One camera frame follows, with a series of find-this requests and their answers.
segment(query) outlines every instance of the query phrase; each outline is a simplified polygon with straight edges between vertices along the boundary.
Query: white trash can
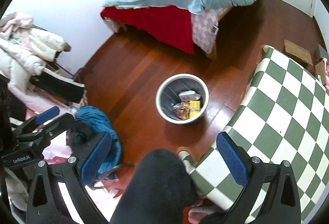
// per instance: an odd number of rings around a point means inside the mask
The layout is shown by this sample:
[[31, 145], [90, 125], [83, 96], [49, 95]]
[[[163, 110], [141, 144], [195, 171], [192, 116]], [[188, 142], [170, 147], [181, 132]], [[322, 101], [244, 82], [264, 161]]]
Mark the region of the white trash can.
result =
[[[201, 95], [201, 108], [197, 116], [187, 120], [180, 120], [176, 113], [172, 111], [172, 107], [181, 102], [178, 94], [187, 90], [194, 90]], [[208, 102], [209, 91], [206, 84], [200, 78], [188, 73], [180, 73], [168, 78], [161, 84], [155, 97], [159, 114], [174, 124], [188, 124], [197, 120], [205, 112]]]

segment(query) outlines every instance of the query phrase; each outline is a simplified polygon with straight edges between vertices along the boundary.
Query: screw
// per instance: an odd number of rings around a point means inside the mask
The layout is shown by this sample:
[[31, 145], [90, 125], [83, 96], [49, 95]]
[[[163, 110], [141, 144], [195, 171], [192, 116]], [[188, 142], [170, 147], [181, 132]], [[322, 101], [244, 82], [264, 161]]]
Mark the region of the screw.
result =
[[251, 158], [251, 161], [253, 161], [253, 163], [255, 164], [258, 164], [261, 160], [257, 156], [254, 156], [253, 158]]
[[39, 166], [39, 167], [43, 167], [43, 166], [45, 165], [45, 163], [46, 163], [46, 162], [42, 160], [42, 161], [40, 161], [40, 162], [38, 163], [38, 166]]
[[290, 166], [290, 163], [287, 160], [284, 160], [283, 161], [283, 165], [286, 166], [286, 167], [289, 167]]
[[71, 156], [67, 161], [68, 161], [70, 164], [73, 164], [76, 160], [77, 160], [76, 157]]

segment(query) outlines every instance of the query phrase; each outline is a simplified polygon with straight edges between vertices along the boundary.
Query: checkered tablecloth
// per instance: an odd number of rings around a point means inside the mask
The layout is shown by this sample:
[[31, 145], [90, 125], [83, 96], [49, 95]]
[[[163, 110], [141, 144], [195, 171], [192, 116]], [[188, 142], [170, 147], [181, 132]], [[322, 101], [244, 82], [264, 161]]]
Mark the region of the checkered tablecloth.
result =
[[[286, 55], [270, 46], [263, 51], [246, 95], [223, 131], [251, 157], [266, 163], [291, 163], [304, 220], [329, 181], [329, 95]], [[232, 206], [242, 186], [235, 183], [216, 142], [197, 164], [186, 151], [179, 156], [201, 193], [223, 209]], [[268, 185], [263, 185], [247, 222], [257, 216]]]

